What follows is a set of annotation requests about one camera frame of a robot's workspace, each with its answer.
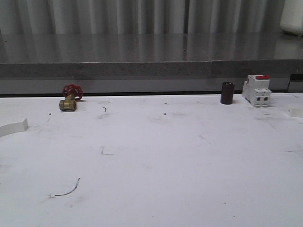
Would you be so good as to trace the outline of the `white circuit breaker red switch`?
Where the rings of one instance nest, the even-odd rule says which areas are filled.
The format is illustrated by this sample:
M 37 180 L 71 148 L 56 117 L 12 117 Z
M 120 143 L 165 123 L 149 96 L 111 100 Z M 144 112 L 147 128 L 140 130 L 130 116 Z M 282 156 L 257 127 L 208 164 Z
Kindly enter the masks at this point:
M 267 107 L 272 93 L 269 75 L 248 75 L 243 84 L 242 97 L 253 107 Z

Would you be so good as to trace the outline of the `dark brown cylindrical coupling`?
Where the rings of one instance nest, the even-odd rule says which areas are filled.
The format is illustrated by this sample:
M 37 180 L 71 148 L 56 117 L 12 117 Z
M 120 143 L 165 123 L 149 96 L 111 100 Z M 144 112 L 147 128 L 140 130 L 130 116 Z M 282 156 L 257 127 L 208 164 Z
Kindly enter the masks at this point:
M 221 104 L 231 105 L 233 102 L 235 84 L 232 82 L 222 83 Z

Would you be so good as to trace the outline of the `brass valve red handwheel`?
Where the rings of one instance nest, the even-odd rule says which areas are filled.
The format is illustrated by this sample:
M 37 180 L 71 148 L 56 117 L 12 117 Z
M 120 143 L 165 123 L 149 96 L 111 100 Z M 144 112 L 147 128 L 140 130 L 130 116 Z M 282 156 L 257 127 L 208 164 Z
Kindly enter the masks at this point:
M 83 90 L 80 86 L 75 84 L 69 84 L 64 86 L 62 94 L 65 97 L 64 100 L 59 102 L 59 108 L 61 111 L 75 111 L 76 102 L 80 101 L 83 97 Z

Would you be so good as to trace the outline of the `grey stone counter slab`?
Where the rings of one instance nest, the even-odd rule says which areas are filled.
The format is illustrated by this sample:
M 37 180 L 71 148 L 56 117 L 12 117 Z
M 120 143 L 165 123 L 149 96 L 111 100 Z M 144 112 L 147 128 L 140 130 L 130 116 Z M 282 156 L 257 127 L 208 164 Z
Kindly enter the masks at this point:
M 303 39 L 283 33 L 2 35 L 0 93 L 212 93 L 249 74 L 277 92 L 303 89 Z

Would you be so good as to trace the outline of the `white container on counter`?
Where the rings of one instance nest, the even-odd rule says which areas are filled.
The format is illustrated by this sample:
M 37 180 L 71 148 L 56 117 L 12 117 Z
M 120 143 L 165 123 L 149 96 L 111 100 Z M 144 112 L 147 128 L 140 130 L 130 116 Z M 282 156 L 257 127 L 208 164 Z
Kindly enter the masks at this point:
M 285 0 L 280 29 L 286 33 L 303 35 L 303 0 Z

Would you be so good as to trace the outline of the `white half clamp piece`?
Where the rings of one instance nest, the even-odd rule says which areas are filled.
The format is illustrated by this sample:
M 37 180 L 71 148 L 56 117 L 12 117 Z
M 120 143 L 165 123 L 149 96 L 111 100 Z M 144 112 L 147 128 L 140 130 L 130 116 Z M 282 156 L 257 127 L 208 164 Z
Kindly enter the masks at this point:
M 303 109 L 302 108 L 288 108 L 289 117 L 303 118 Z
M 6 136 L 9 134 L 17 133 L 17 132 L 23 132 L 28 129 L 28 122 L 27 118 L 23 119 L 20 122 L 12 122 L 7 123 L 0 126 L 0 136 Z

